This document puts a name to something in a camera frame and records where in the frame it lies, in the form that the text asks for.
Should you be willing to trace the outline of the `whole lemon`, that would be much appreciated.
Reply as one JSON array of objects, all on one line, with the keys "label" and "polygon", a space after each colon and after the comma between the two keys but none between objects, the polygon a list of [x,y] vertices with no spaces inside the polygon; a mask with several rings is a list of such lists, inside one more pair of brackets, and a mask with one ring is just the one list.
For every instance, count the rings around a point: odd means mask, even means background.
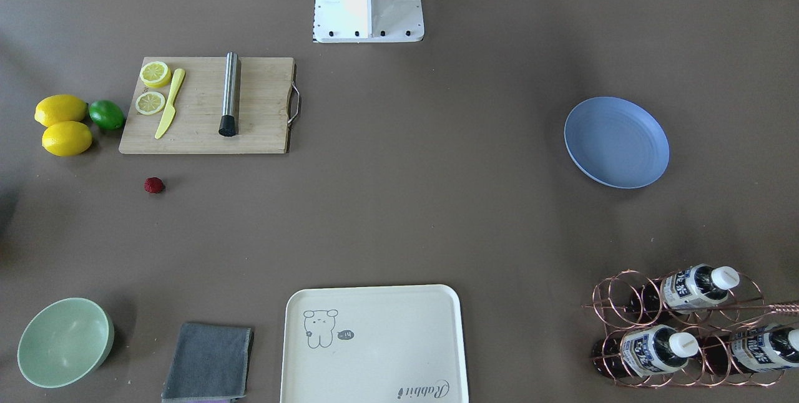
[{"label": "whole lemon", "polygon": [[52,155],[60,157],[80,155],[91,144],[91,130],[82,122],[58,122],[46,128],[42,135],[42,146]]},{"label": "whole lemon", "polygon": [[54,94],[42,99],[35,108],[34,120],[44,127],[60,122],[82,122],[87,115],[87,103],[72,94]]}]

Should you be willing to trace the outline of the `grey folded cloth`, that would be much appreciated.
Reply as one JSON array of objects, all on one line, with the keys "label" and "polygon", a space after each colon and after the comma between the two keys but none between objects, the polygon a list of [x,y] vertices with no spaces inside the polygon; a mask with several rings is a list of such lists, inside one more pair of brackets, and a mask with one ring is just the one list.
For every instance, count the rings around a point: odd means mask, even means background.
[{"label": "grey folded cloth", "polygon": [[234,402],[246,396],[252,330],[183,323],[163,402]]}]

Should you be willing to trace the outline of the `blue plate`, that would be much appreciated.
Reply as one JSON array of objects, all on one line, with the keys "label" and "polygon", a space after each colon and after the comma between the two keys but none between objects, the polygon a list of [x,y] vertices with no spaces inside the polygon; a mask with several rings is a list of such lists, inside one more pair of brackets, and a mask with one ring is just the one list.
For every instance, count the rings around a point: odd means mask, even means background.
[{"label": "blue plate", "polygon": [[670,142],[647,110],[616,97],[577,104],[563,127],[568,155],[585,175],[619,189],[647,187],[670,164]]}]

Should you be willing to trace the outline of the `lower drink bottle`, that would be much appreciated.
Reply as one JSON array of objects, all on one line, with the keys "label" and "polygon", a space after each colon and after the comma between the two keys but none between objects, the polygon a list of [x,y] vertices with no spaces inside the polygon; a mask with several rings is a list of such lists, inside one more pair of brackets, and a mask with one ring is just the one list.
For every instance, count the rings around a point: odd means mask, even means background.
[{"label": "lower drink bottle", "polygon": [[694,335],[656,324],[596,341],[591,358],[597,372],[610,379],[647,378],[684,369],[699,349]]},{"label": "lower drink bottle", "polygon": [[798,329],[767,324],[699,341],[711,374],[759,374],[798,367]]}]

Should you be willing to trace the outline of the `lemon slice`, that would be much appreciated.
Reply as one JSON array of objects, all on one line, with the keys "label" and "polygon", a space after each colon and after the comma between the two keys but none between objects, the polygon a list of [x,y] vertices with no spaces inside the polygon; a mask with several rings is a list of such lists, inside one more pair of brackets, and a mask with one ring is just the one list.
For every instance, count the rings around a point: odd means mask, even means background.
[{"label": "lemon slice", "polygon": [[166,104],[166,98],[157,91],[147,91],[137,96],[134,107],[141,115],[155,115],[162,111]]},{"label": "lemon slice", "polygon": [[145,87],[157,89],[170,84],[172,70],[160,60],[148,62],[140,68],[139,79]]}]

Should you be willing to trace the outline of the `steel muddler black tip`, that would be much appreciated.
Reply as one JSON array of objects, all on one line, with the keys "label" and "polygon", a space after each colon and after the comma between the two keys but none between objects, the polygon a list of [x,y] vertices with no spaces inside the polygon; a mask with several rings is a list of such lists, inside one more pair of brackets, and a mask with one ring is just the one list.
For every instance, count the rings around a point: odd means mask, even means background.
[{"label": "steel muddler black tip", "polygon": [[229,51],[223,75],[222,118],[218,133],[224,137],[238,134],[238,102],[240,98],[240,57]]}]

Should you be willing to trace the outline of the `green lime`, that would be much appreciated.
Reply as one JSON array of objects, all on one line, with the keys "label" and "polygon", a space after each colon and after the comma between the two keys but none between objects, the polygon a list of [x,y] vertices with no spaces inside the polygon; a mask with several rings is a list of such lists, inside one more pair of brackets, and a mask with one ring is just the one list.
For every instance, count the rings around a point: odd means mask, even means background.
[{"label": "green lime", "polygon": [[88,105],[89,118],[103,130],[117,130],[125,125],[125,114],[110,100],[97,100]]}]

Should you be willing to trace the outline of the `yellow plastic knife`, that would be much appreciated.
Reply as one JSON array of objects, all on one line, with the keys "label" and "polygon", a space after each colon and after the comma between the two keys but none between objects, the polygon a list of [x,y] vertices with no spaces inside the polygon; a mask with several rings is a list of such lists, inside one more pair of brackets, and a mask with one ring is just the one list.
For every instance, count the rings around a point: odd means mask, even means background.
[{"label": "yellow plastic knife", "polygon": [[156,132],[154,133],[154,139],[161,139],[171,126],[172,121],[174,121],[174,117],[176,116],[176,108],[174,104],[184,79],[185,70],[183,68],[177,68],[174,70],[169,85],[169,93],[165,101],[165,107],[162,111],[162,118],[160,119]]}]

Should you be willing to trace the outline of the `lower whole lemon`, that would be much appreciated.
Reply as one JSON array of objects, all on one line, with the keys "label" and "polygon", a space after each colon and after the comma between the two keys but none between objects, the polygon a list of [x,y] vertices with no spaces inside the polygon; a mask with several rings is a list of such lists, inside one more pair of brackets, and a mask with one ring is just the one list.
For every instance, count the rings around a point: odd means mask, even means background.
[{"label": "lower whole lemon", "polygon": [[82,122],[58,122],[46,128],[42,135],[42,146],[52,155],[60,157],[80,155],[91,144],[91,130]]}]

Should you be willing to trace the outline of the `wooden cutting board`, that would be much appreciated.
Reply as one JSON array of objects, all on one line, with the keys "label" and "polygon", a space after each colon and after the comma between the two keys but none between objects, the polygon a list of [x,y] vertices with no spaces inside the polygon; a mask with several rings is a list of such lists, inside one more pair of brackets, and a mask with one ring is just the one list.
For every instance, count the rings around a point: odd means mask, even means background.
[{"label": "wooden cutting board", "polygon": [[162,138],[154,137],[160,115],[129,108],[118,147],[125,155],[263,155],[288,150],[290,107],[296,62],[292,58],[240,60],[238,133],[218,133],[222,119],[223,57],[160,57],[186,76],[176,102],[176,116]]}]

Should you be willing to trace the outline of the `lower lemon slice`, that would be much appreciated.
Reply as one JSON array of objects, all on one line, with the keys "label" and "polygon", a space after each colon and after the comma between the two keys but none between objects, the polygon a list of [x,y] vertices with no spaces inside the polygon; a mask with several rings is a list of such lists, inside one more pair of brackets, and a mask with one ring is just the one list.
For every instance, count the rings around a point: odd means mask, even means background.
[{"label": "lower lemon slice", "polygon": [[166,104],[166,98],[157,91],[147,91],[137,96],[134,107],[141,115],[155,115],[162,111]]}]

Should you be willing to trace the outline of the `top dark drink bottle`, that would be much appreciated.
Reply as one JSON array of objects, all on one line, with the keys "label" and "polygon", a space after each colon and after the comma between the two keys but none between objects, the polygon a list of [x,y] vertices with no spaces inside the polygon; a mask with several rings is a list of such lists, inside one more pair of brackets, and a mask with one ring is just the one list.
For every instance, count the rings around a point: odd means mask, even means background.
[{"label": "top dark drink bottle", "polygon": [[634,290],[627,310],[640,312],[650,319],[656,316],[664,318],[668,312],[691,314],[724,303],[730,290],[740,283],[739,272],[731,266],[699,264]]}]

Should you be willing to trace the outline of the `green bowl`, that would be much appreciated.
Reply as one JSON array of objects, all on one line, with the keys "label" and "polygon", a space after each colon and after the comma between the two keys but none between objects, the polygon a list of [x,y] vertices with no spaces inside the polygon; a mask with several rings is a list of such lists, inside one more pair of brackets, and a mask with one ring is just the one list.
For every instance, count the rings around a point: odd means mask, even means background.
[{"label": "green bowl", "polygon": [[86,298],[49,304],[26,326],[17,349],[18,369],[32,385],[54,389],[94,372],[109,355],[114,325]]}]

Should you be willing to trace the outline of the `cream rabbit tray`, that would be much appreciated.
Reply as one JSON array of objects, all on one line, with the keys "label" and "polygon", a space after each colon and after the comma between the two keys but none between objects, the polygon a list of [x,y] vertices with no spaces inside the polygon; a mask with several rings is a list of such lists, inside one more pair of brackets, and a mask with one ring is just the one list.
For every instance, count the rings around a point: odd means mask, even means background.
[{"label": "cream rabbit tray", "polygon": [[445,284],[294,293],[280,400],[468,402],[459,296]]}]

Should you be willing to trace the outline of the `red strawberry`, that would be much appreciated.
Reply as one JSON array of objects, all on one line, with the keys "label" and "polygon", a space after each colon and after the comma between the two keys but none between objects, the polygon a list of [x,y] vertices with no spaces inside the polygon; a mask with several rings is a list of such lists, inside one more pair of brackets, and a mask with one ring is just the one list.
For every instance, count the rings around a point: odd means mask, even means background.
[{"label": "red strawberry", "polygon": [[162,193],[165,190],[165,184],[162,179],[157,177],[149,177],[145,179],[144,182],[144,190],[147,193],[151,193],[152,195],[156,195],[157,193]]}]

